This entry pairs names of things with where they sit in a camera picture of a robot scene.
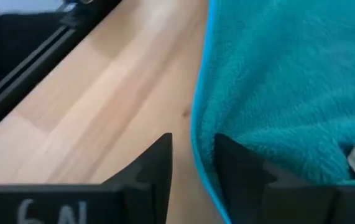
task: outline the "teal towel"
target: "teal towel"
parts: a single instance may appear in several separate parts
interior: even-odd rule
[[[229,223],[212,165],[215,133],[312,183],[349,180],[355,1],[210,0],[191,138],[201,178]]]

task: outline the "wooden table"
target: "wooden table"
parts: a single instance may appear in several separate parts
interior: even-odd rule
[[[0,123],[0,183],[100,183],[173,133],[168,223],[221,223],[190,111],[206,0],[123,0]]]

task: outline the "blue towel edge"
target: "blue towel edge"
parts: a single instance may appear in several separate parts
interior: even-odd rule
[[[223,220],[227,224],[231,224],[230,218],[228,216],[227,210],[225,209],[221,199],[218,197],[215,189],[213,188],[207,173],[205,172],[205,168],[203,167],[203,163],[201,160],[201,156],[198,150],[197,139],[196,139],[196,127],[198,123],[198,112],[200,110],[200,101],[202,99],[202,92],[203,87],[205,85],[205,65],[210,58],[211,52],[211,43],[212,43],[212,32],[213,32],[213,23],[214,23],[214,12],[216,10],[216,0],[209,1],[209,8],[208,8],[208,22],[206,24],[206,34],[205,34],[205,43],[203,48],[203,56],[201,61],[201,67],[198,75],[198,81],[196,84],[196,90],[194,94],[194,104],[192,109],[192,119],[191,119],[191,143],[193,147],[193,155],[196,169],[200,175],[200,178],[210,194],[216,208],[219,210]]]

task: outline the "black object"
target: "black object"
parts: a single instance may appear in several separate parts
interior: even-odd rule
[[[101,185],[0,185],[0,223],[165,223],[171,180],[164,134]]]
[[[355,223],[355,186],[309,184],[222,134],[214,164],[232,223]]]
[[[0,63],[3,64],[0,66],[0,120],[120,2],[121,0],[93,0],[89,4],[77,5],[68,13],[42,14],[41,17],[51,17],[52,21],[55,19],[58,21],[54,23],[48,19],[49,28],[45,29],[46,39],[34,38],[35,45],[38,45],[35,49],[28,47],[32,44],[29,43],[25,46],[26,48],[21,49],[18,57],[11,58],[6,63]],[[6,18],[7,21],[15,20],[17,17],[20,16],[1,16],[0,20]],[[42,33],[39,28],[38,30],[34,33]],[[21,35],[26,37],[29,34],[21,31]],[[0,39],[11,37],[12,35],[7,35]]]

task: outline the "wooden surface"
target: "wooden surface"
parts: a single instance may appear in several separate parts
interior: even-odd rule
[[[0,183],[100,183],[173,133],[168,223],[221,223],[190,111],[206,0],[123,0],[0,123]]]

